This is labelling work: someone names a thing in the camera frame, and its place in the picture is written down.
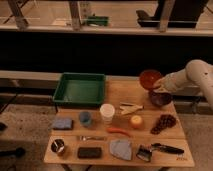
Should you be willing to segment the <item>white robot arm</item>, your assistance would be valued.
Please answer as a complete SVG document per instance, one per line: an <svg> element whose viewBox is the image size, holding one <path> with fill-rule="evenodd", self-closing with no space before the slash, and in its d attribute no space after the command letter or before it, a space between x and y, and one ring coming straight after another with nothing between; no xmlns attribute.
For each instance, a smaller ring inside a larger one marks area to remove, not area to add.
<svg viewBox="0 0 213 171"><path fill-rule="evenodd" d="M185 68L158 79L153 87L157 92L176 92L188 84L197 85L213 110L213 65L203 60L191 60Z"/></svg>

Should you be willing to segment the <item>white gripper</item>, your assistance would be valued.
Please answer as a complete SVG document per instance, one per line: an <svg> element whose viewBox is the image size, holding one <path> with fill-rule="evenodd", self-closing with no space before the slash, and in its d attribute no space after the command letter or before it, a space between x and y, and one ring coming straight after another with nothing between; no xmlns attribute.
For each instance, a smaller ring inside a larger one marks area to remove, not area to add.
<svg viewBox="0 0 213 171"><path fill-rule="evenodd" d="M164 92L169 92L167 87L165 86L165 78L160 78L158 79L154 84L153 84L153 89L157 93L164 93Z"/></svg>

